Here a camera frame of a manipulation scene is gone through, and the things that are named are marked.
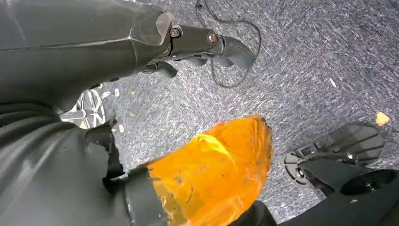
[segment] black wire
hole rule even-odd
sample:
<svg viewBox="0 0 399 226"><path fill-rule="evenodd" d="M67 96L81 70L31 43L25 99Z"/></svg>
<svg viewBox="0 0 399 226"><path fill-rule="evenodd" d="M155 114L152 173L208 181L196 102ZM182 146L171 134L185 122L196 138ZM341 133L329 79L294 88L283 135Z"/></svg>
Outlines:
<svg viewBox="0 0 399 226"><path fill-rule="evenodd" d="M199 11L200 9L202 9L202 5L200 4L200 1L201 1L201 0L197 0L197 3L195 4L195 15L197 16L197 19L198 19L198 21L201 23L202 27L205 28L205 27L206 27L206 26L205 26L205 22L202 20L202 18L200 18L200 15L199 15L199 13L198 13L198 11ZM222 19L219 19L219 18L214 14L214 12L212 12L212 10L209 8L208 3L207 3L207 0L204 0L204 4L205 4L205 8L207 9L208 13L209 13L209 14L212 16L212 18L213 18L214 20L216 20L217 22L219 22L219 23L221 23L221 24L240 24L240 23L247 24L247 25L250 25L250 26L252 26L253 28L255 28L256 32L258 33L258 40L259 40L259 42L258 42L258 46L257 46L257 50L256 50L256 53L255 53L254 60L252 61L251 66L250 66L249 68L246 69L246 71L245 71L244 75L242 76L241 80L238 81L237 83L228 86L228 85L224 85L224 84L222 84L220 81L218 81L218 80L216 79L216 76L215 76L215 70L214 70L213 59L211 59L211 73L212 73L212 78L213 78L213 80L215 81L215 83L216 83L218 86L223 87L223 88L228 88L228 89L230 89L230 88L235 88L235 87L239 86L239 85L245 80L245 78L248 76L249 71L250 71L250 70L252 69L252 67L254 66L254 62L255 62L256 59L258 58L259 51L260 51L260 49L261 49L261 44L262 44L261 32L260 32L259 28L258 28L255 24L253 24L253 23L251 23L251 22L248 22L248 21L245 21L245 20L222 20Z"/></svg>

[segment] orange plastic bag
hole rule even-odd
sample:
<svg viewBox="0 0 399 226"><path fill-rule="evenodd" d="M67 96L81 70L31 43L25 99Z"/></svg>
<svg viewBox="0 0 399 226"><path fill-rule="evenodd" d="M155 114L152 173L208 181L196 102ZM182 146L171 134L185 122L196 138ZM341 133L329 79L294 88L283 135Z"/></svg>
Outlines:
<svg viewBox="0 0 399 226"><path fill-rule="evenodd" d="M217 124L147 168L168 225L226 226L262 191L271 157L271 130L253 115Z"/></svg>

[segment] screw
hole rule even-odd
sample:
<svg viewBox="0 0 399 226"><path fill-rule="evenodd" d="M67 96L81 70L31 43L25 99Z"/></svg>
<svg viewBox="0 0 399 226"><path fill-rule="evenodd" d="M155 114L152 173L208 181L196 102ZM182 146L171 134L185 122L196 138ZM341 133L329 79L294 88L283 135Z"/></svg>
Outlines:
<svg viewBox="0 0 399 226"><path fill-rule="evenodd" d="M172 38L177 38L180 36L180 31L177 28L173 28L172 30L170 30L170 36Z"/></svg>
<svg viewBox="0 0 399 226"><path fill-rule="evenodd" d="M305 174L303 173L302 169L296 168L296 177L298 178L304 178Z"/></svg>
<svg viewBox="0 0 399 226"><path fill-rule="evenodd" d="M214 46L217 42L216 34L213 31L209 31L207 35L207 40L212 46Z"/></svg>
<svg viewBox="0 0 399 226"><path fill-rule="evenodd" d="M373 187L373 183L371 183L371 182L367 182L365 184L365 187L370 189L370 191L374 191L375 190L375 188Z"/></svg>
<svg viewBox="0 0 399 226"><path fill-rule="evenodd" d="M347 153L346 159L344 159L344 162L354 165L354 164L357 164L359 161L355 154Z"/></svg>

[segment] shiny metal piece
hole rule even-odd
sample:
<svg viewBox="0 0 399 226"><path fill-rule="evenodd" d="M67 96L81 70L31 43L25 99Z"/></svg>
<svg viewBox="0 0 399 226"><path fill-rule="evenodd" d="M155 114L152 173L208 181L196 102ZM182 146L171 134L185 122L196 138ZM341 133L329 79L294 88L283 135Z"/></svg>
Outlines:
<svg viewBox="0 0 399 226"><path fill-rule="evenodd" d="M102 99L106 98L109 94L111 93L104 92L100 96L97 90L94 89L84 91L75 106L70 111L61 115L61 120L75 123L83 129L104 124L106 117Z"/></svg>
<svg viewBox="0 0 399 226"><path fill-rule="evenodd" d="M179 37L179 36L180 36L180 31L179 31L179 29L177 29L177 28L171 29L171 30L170 30L170 36L171 36L172 38L177 38L177 37Z"/></svg>
<svg viewBox="0 0 399 226"><path fill-rule="evenodd" d="M213 46L216 45L216 43L217 43L217 36L216 36L215 32L209 31L208 34L207 34L207 40L208 40L208 42L209 42L211 45L213 45Z"/></svg>
<svg viewBox="0 0 399 226"><path fill-rule="evenodd" d="M304 177L305 177L305 174L303 173L302 169L296 168L296 176L297 176L298 178L304 178Z"/></svg>
<svg viewBox="0 0 399 226"><path fill-rule="evenodd" d="M355 155L355 154L352 154L352 153L348 152L346 154L346 157L347 157L347 159L345 161L346 163L354 165L354 164L357 164L359 162L359 159L358 159L357 155Z"/></svg>
<svg viewBox="0 0 399 226"><path fill-rule="evenodd" d="M375 190L375 188L374 188L374 186L373 186L373 183L371 183L371 182L366 183L366 184L365 184L365 187L366 187L367 189L369 189L370 191L374 191L374 190Z"/></svg>

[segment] carpeted floor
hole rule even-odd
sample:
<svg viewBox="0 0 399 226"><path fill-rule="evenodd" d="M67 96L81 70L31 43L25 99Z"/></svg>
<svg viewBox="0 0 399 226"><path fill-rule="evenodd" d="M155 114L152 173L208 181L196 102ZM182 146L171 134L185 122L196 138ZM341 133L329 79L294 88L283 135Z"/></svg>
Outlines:
<svg viewBox="0 0 399 226"><path fill-rule="evenodd" d="M176 24L200 26L194 0L151 0ZM264 192L278 222L319 202L315 192L291 181L284 155L349 122L374 123L378 111L391 121L381 128L387 143L374 167L399 168L399 1L397 0L208 0L221 18L246 19L262 32L252 73L235 89L218 87L210 65L172 63L179 75L139 74L107 83L100 92L124 132L116 131L128 168L165 155L217 122L259 113L273 128L274 159ZM256 33L245 25L210 28L239 37L253 50ZM242 69L218 69L233 82Z"/></svg>

